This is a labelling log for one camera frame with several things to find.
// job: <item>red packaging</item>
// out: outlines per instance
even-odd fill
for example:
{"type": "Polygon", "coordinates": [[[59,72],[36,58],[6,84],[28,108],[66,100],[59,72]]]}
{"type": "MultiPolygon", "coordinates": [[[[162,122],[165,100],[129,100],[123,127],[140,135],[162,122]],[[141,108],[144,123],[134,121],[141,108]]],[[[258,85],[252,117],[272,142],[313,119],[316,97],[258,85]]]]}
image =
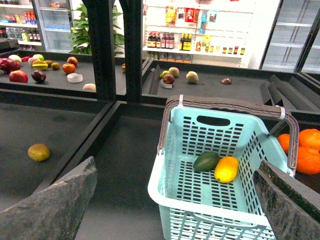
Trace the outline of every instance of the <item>red packaging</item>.
{"type": "Polygon", "coordinates": [[[200,13],[200,9],[195,9],[195,10],[194,10],[194,18],[193,18],[193,22],[194,22],[195,24],[197,24],[197,23],[198,23],[199,13],[200,13]]]}
{"type": "Polygon", "coordinates": [[[187,23],[194,23],[195,20],[195,9],[187,7],[185,9],[185,19],[184,21],[187,23]]]}

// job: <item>basket hole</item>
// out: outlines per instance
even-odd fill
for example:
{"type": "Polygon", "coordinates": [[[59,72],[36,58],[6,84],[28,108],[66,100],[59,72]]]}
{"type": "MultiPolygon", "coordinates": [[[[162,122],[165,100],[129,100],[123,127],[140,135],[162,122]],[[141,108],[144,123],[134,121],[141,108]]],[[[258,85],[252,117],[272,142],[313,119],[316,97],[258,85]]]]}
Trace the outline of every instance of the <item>basket hole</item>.
{"type": "Polygon", "coordinates": [[[211,126],[220,126],[225,127],[230,125],[230,120],[225,118],[219,118],[219,117],[212,117],[212,116],[198,116],[196,120],[199,123],[211,125],[211,126]]]}

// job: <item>light blue plastic basket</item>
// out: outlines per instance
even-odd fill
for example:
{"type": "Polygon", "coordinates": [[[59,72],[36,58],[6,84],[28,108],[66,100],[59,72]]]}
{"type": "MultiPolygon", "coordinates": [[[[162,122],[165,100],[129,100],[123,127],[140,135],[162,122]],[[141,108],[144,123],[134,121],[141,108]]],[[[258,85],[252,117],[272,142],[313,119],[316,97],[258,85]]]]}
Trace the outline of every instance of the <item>light blue plastic basket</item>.
{"type": "Polygon", "coordinates": [[[269,136],[261,119],[241,113],[174,107],[161,151],[155,159],[148,192],[159,204],[166,240],[276,239],[252,176],[263,159],[291,176],[293,172],[277,139],[269,136]],[[206,117],[213,117],[217,125],[198,121],[206,117]],[[233,182],[217,182],[214,170],[194,172],[194,161],[208,151],[239,160],[233,182]]]}

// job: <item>black metal post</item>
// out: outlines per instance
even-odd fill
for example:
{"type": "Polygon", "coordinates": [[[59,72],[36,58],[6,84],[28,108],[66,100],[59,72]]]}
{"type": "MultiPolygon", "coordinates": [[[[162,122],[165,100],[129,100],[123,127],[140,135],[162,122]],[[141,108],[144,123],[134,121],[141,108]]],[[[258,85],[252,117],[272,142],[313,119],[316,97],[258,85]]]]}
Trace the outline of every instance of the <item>black metal post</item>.
{"type": "Polygon", "coordinates": [[[82,0],[87,8],[92,61],[99,100],[116,99],[113,0],[82,0]]]}
{"type": "Polygon", "coordinates": [[[126,100],[140,103],[142,95],[142,0],[119,0],[123,10],[126,100]]]}
{"type": "Polygon", "coordinates": [[[312,48],[312,45],[314,44],[314,41],[317,37],[317,34],[319,32],[320,27],[320,8],[318,9],[318,12],[315,16],[315,19],[313,21],[313,24],[311,26],[309,35],[304,43],[303,49],[301,51],[301,54],[298,58],[298,61],[295,65],[294,72],[299,73],[304,68],[305,62],[308,58],[309,52],[312,48]]]}

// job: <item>kiwi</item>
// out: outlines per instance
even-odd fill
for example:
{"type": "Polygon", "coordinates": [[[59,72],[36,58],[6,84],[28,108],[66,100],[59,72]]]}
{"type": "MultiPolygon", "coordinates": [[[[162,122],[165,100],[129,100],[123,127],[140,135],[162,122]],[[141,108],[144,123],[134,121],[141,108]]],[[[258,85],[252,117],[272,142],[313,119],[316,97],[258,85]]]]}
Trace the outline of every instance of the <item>kiwi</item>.
{"type": "Polygon", "coordinates": [[[51,68],[52,68],[53,70],[59,70],[60,64],[59,64],[58,62],[53,62],[53,63],[51,64],[51,68]]]}
{"type": "Polygon", "coordinates": [[[51,60],[45,60],[44,61],[46,64],[48,64],[48,68],[51,67],[51,64],[53,63],[51,60]]]}

